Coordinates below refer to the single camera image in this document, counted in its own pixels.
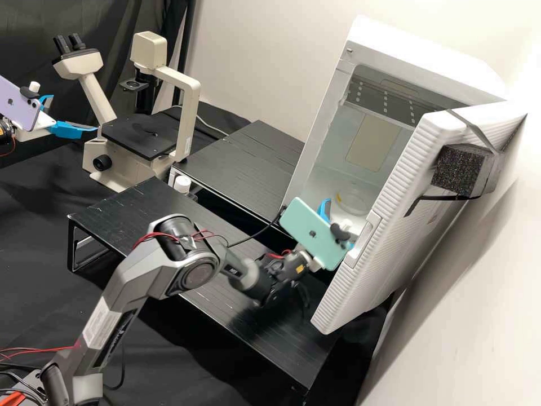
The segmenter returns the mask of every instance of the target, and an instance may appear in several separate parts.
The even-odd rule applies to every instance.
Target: black foam block
[[[496,159],[489,149],[477,145],[445,145],[431,184],[461,196],[481,196]]]

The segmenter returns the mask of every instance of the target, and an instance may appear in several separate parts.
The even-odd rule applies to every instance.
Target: black strap
[[[449,113],[450,115],[452,115],[453,117],[456,117],[458,118],[460,121],[462,121],[464,124],[466,124],[466,127],[469,128],[470,130],[472,130],[472,132],[477,135],[477,137],[483,141],[483,144],[486,145],[486,147],[490,150],[490,152],[492,152],[494,155],[498,155],[499,154],[499,151],[494,148],[494,146],[492,145],[492,143],[489,141],[489,139],[486,137],[485,133],[483,133],[483,131],[478,127],[476,126],[475,124],[473,123],[470,123],[468,120],[466,120],[464,117],[462,117],[460,114],[454,112],[453,110],[451,109],[447,109],[445,110],[447,113]]]

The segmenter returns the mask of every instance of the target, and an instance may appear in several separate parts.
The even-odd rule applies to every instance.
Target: gray panel
[[[280,209],[303,146],[301,141],[256,121],[175,167],[270,221]]]
[[[246,236],[156,178],[69,217],[111,249],[126,256],[134,242],[146,233],[151,221],[172,213],[185,214],[229,241]],[[268,251],[255,240],[233,250],[239,256],[250,258]],[[325,286],[312,276],[303,281],[311,297],[310,310],[304,315],[296,298],[274,309],[258,309],[251,300],[231,288],[223,275],[181,296],[309,389],[338,335],[324,336],[310,323]]]

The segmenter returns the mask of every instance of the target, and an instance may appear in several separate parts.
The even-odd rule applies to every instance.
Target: black platform
[[[96,238],[108,250],[125,257],[134,242],[146,233],[151,221],[173,213],[185,214],[229,241],[245,237],[240,230],[201,205],[152,178],[69,216],[68,266],[73,267],[74,249],[80,240],[76,236],[77,228]],[[250,258],[268,251],[255,240],[233,250]],[[311,306],[306,312],[297,297],[291,297],[270,310],[257,308],[251,300],[231,288],[223,275],[199,289],[183,293],[181,297],[309,390],[338,335],[324,336],[310,323],[309,319],[326,287],[312,276],[303,281],[311,297]]]
[[[303,142],[255,121],[185,163],[175,163],[173,170],[269,222],[280,209],[303,147]]]
[[[101,134],[150,161],[160,155],[169,154],[175,149],[181,112],[182,107],[171,107],[151,116],[131,114],[127,117],[119,117],[103,124]],[[199,103],[197,113],[205,117],[210,125],[218,126],[226,132],[233,132],[249,124],[249,121],[242,117],[204,102]],[[199,151],[210,145],[212,141],[223,137],[222,133],[208,128],[197,119],[192,139],[192,152]]]

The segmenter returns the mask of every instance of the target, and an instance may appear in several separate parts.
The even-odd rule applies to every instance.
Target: wire
[[[274,219],[268,223],[265,227],[263,227],[261,230],[257,231],[257,233],[255,234],[252,234],[250,237],[246,237],[245,239],[243,240],[240,240],[240,241],[237,241],[237,242],[234,242],[233,244],[229,244],[228,245],[228,248],[231,248],[231,247],[234,247],[235,245],[239,245],[239,244],[242,244],[243,242],[246,242],[248,240],[251,240],[255,237],[257,237],[258,235],[260,235],[261,233],[265,232],[266,230],[268,230],[276,221],[278,221],[278,219],[280,218],[280,215],[282,214],[283,212],[283,209],[284,207],[282,207],[279,211],[278,211],[278,214],[276,215],[276,217],[274,217]]]
[[[57,352],[57,351],[61,351],[61,350],[71,350],[73,347],[74,346],[67,346],[67,347],[57,347],[57,348],[43,348],[43,349],[40,349],[40,350],[19,351],[19,352],[16,352],[14,354],[6,356],[6,358],[11,359],[16,355],[21,355],[21,354],[36,354],[36,353],[39,353],[39,352]]]
[[[182,105],[181,105],[181,104],[174,104],[174,105],[172,105],[171,107],[180,107],[180,108],[182,108]],[[210,128],[211,130],[217,131],[217,132],[219,132],[219,133],[222,134],[222,135],[225,135],[225,136],[228,136],[228,135],[229,135],[229,134],[226,133],[225,131],[220,130],[219,128],[216,128],[216,127],[211,126],[209,123],[207,123],[205,120],[203,120],[203,119],[201,118],[200,115],[196,114],[196,117],[197,117],[197,119],[198,119],[199,121],[201,121],[201,122],[203,123],[203,125],[204,125],[205,127]]]
[[[219,132],[220,134],[223,134],[223,135],[225,135],[225,136],[228,136],[228,135],[229,135],[229,134],[226,133],[225,131],[222,131],[222,130],[216,128],[216,127],[211,126],[209,123],[207,123],[205,120],[203,120],[199,115],[196,115],[196,117],[199,119],[199,121],[201,121],[201,122],[204,124],[205,127],[208,127],[208,128],[210,128],[211,130],[217,131],[217,132]]]
[[[207,238],[209,237],[220,237],[222,238],[224,241],[225,241],[225,246],[229,246],[229,241],[227,240],[227,238],[225,238],[223,235],[221,234],[214,234],[212,233],[211,235],[208,235],[208,236],[204,236],[204,237],[196,237],[194,238],[193,240],[194,241],[201,241],[201,240],[206,240]]]
[[[35,369],[41,369],[41,367],[35,367],[33,365],[22,365],[22,364],[13,364],[13,363],[5,363],[0,362],[0,368],[13,368],[13,369],[20,369],[25,371],[33,371]]]
[[[29,391],[29,390],[26,390],[26,389],[22,389],[22,388],[5,388],[5,389],[0,389],[0,393],[8,393],[8,392],[11,392],[11,393],[16,393],[16,392],[19,392],[19,393],[22,393],[26,396],[26,398],[28,400],[31,400],[32,402],[36,403],[38,406],[42,406],[43,402],[41,402],[38,398],[36,398],[34,396],[34,394]]]
[[[180,243],[180,240],[177,237],[175,237],[174,235],[172,235],[172,234],[166,234],[166,233],[160,233],[160,232],[152,232],[152,233],[145,234],[143,237],[139,238],[137,240],[137,242],[134,244],[134,246],[132,247],[132,250],[134,250],[135,247],[137,247],[142,242],[147,241],[147,240],[149,240],[151,238],[160,237],[160,236],[171,238],[172,240],[175,240],[176,242]]]
[[[19,351],[19,350],[40,350],[41,348],[34,348],[34,347],[7,347],[7,348],[0,348],[0,352],[6,352],[6,351]]]
[[[18,406],[26,397],[21,392],[13,392],[11,395],[7,395],[5,398],[0,400],[0,406]]]
[[[41,394],[38,392],[38,390],[33,387],[32,385],[30,385],[29,383],[25,382],[24,379],[22,379],[21,377],[15,375],[14,373],[12,372],[0,372],[0,375],[5,375],[5,376],[9,376],[11,379],[13,379],[15,382],[18,382],[20,383],[21,385],[24,385],[26,386],[28,389],[34,391],[36,393],[36,395],[38,395],[38,397],[43,400],[43,401],[46,401],[47,400],[47,396]]]
[[[274,258],[274,259],[283,259],[283,255],[277,255],[277,254],[273,254],[273,253],[265,253],[265,255],[267,257],[271,257],[271,258]]]
[[[109,390],[120,389],[122,385],[124,384],[124,378],[126,377],[126,354],[124,351],[124,343],[122,343],[121,345],[122,345],[122,369],[120,372],[120,381],[114,386],[103,384],[103,386],[105,386]]]
[[[192,234],[191,236],[192,237],[195,237],[196,235],[198,234],[203,234],[204,232],[211,232],[209,230],[207,230],[206,228],[202,229],[201,231],[198,231],[198,232],[195,232],[194,234]]]
[[[8,156],[10,153],[12,153],[15,150],[15,147],[17,146],[17,143],[15,142],[15,136],[11,137],[11,141],[13,142],[13,147],[11,147],[11,150],[9,152],[6,152],[4,154],[0,154],[0,158],[4,156]]]

